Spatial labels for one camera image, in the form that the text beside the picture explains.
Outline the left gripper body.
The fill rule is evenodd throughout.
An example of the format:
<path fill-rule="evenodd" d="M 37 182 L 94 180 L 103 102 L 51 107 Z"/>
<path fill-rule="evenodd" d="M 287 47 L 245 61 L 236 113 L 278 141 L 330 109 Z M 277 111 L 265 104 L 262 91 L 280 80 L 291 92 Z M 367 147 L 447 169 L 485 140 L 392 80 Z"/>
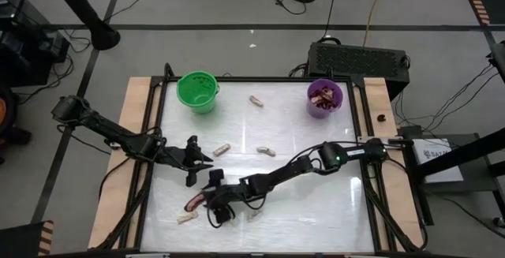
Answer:
<path fill-rule="evenodd" d="M 185 148 L 168 147 L 168 154 L 170 158 L 174 161 L 174 166 L 178 169 L 187 172 L 185 178 L 185 185 L 187 187 L 192 187 L 196 184 L 196 164 L 194 156 L 194 148 L 197 144 L 197 136 L 191 136 L 187 140 Z"/>

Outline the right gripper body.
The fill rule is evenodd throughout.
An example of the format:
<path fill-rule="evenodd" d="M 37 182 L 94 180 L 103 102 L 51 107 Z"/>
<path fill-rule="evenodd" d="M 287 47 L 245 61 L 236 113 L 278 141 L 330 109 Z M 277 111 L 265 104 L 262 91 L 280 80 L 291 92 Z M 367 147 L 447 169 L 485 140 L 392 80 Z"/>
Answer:
<path fill-rule="evenodd" d="M 235 218 L 235 213 L 230 203 L 244 201 L 247 193 L 245 178 L 240 178 L 238 184 L 232 185 L 222 185 L 221 180 L 223 179 L 224 172 L 222 169 L 211 170 L 209 172 L 208 185 L 215 186 L 216 191 L 208 194 L 208 202 L 217 201 L 219 207 L 214 210 L 208 210 L 214 214 L 217 224 L 224 224 Z"/>

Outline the green plastic bucket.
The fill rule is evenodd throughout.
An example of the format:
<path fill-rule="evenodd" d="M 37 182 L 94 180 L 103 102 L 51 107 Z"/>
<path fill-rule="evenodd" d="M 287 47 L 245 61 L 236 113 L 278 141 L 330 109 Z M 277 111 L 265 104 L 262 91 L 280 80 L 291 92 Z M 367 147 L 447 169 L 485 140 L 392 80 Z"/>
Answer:
<path fill-rule="evenodd" d="M 210 73 L 194 71 L 178 80 L 176 93 L 179 101 L 193 113 L 207 114 L 215 107 L 219 84 Z"/>

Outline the purple plastic bucket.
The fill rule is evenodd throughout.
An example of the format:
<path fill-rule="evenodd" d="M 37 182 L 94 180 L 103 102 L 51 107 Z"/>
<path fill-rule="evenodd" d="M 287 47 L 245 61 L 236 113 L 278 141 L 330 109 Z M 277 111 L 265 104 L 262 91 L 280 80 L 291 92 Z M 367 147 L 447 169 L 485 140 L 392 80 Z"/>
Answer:
<path fill-rule="evenodd" d="M 314 105 L 311 103 L 309 96 L 316 90 L 323 87 L 329 87 L 335 93 L 335 100 L 338 103 L 337 107 L 332 110 L 325 110 L 322 105 Z M 314 118 L 327 118 L 331 113 L 336 112 L 342 105 L 343 92 L 342 89 L 332 80 L 319 79 L 313 81 L 307 89 L 307 112 Z"/>

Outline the black perforated computer tower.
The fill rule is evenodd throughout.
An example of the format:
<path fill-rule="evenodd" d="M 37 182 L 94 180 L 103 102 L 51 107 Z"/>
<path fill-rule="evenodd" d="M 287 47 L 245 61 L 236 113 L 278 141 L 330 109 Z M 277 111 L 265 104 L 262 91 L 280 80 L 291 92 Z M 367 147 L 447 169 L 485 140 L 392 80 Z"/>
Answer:
<path fill-rule="evenodd" d="M 403 50 L 312 43 L 304 74 L 349 77 L 356 83 L 367 77 L 382 77 L 389 99 L 394 99 L 410 83 L 409 69 L 410 57 Z"/>

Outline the orange and black object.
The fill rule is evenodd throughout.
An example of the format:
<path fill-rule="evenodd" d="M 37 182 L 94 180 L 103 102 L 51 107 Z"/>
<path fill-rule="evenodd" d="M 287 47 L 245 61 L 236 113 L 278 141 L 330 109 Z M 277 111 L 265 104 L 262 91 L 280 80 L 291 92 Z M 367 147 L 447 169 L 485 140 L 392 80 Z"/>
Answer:
<path fill-rule="evenodd" d="M 0 147 L 5 144 L 26 145 L 32 134 L 16 127 L 19 96 L 10 87 L 0 84 Z"/>

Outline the black pole with round base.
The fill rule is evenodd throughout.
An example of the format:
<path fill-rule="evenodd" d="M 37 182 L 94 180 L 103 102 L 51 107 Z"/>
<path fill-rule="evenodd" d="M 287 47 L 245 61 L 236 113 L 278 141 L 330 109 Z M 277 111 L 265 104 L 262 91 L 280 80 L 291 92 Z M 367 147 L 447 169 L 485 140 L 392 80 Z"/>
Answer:
<path fill-rule="evenodd" d="M 108 50 L 119 43 L 120 34 L 99 18 L 88 0 L 64 1 L 90 31 L 92 46 L 96 50 Z"/>

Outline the black equipment rack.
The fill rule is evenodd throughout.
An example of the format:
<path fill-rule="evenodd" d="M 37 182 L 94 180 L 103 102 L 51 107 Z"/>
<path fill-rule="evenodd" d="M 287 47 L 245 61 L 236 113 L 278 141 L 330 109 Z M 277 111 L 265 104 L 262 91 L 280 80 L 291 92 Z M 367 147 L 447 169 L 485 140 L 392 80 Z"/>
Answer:
<path fill-rule="evenodd" d="M 0 0 L 0 83 L 44 85 L 52 65 L 66 60 L 69 41 L 29 0 Z"/>

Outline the white printed paper sheet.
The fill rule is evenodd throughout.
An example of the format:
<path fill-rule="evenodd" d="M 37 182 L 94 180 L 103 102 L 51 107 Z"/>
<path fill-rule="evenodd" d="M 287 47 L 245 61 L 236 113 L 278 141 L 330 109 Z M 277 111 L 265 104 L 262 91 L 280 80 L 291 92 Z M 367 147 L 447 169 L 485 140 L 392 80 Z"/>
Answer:
<path fill-rule="evenodd" d="M 425 165 L 452 150 L 453 146 L 447 138 L 413 139 L 413 152 L 418 166 Z M 458 166 L 447 168 L 442 163 L 439 163 L 439 165 L 441 165 L 442 169 L 433 167 L 433 170 L 436 172 L 426 175 L 424 183 L 435 184 L 463 181 L 462 172 Z"/>

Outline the black device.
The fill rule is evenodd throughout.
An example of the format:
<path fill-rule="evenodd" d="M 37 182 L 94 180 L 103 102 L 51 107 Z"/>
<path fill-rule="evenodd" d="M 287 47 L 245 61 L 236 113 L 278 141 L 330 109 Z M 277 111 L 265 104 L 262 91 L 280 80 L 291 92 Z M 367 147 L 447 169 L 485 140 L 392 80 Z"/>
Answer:
<path fill-rule="evenodd" d="M 490 53 L 486 56 L 488 62 L 497 69 L 505 84 L 505 40 L 490 46 Z"/>

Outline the black metal table frame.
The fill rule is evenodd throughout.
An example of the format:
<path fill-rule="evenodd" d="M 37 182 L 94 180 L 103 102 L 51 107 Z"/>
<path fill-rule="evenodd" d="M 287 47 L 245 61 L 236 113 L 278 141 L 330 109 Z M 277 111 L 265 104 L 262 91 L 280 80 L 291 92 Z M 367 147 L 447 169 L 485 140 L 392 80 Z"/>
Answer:
<path fill-rule="evenodd" d="M 152 78 L 161 88 L 160 114 L 152 127 L 144 122 L 139 132 L 159 127 L 167 144 L 180 148 L 190 136 L 197 136 L 207 155 L 230 144 L 230 151 L 211 163 L 223 170 L 227 184 L 270 173 L 300 151 L 324 141 L 356 142 L 366 133 L 358 123 L 355 86 L 349 80 L 339 82 L 342 107 L 328 118 L 316 119 L 306 110 L 309 81 L 305 79 L 221 77 L 215 109 L 194 114 L 178 101 L 175 79 Z M 254 105 L 251 95 L 264 106 Z M 276 157 L 259 153 L 258 147 L 270 148 Z M 120 166 L 137 163 L 124 156 Z M 375 169 L 373 179 L 368 178 L 364 160 L 350 161 L 328 176 L 297 176 L 277 185 L 264 202 L 259 201 L 263 213 L 252 222 L 246 222 L 246 217 L 255 209 L 242 202 L 231 203 L 236 218 L 218 229 L 209 223 L 204 207 L 198 207 L 196 219 L 177 223 L 185 204 L 207 184 L 206 170 L 199 172 L 196 185 L 187 187 L 185 171 L 146 163 L 145 181 L 129 203 L 134 216 L 122 232 L 121 244 L 145 252 L 191 254 L 369 254 L 415 249 L 421 243 L 413 243 L 391 215 L 384 188 L 383 168 L 391 164 L 399 168 L 401 162 L 402 153 L 390 151 L 390 159 Z"/>

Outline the black stand with base plate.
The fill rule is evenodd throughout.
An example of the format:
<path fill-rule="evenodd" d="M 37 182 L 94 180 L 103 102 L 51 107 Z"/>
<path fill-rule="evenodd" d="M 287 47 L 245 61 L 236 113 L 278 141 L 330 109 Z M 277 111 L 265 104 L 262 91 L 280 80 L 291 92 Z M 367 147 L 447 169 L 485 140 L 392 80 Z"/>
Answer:
<path fill-rule="evenodd" d="M 495 198 L 499 216 L 492 220 L 494 226 L 505 228 L 505 190 L 500 187 L 498 177 L 505 175 L 505 160 L 491 163 L 488 155 L 496 151 L 505 151 L 505 128 L 480 137 L 476 133 L 442 135 L 447 138 L 453 150 L 437 159 L 418 166 L 413 152 L 413 139 L 436 138 L 424 135 L 418 125 L 398 129 L 399 136 L 407 141 L 403 155 L 406 160 L 410 186 L 414 196 L 417 212 L 427 225 L 433 224 L 432 214 L 428 205 L 427 195 L 431 193 L 477 193 L 490 192 Z M 426 184 L 426 175 L 435 173 L 433 167 L 442 169 L 442 163 L 447 168 L 458 166 L 462 172 L 463 181 L 450 183 Z"/>

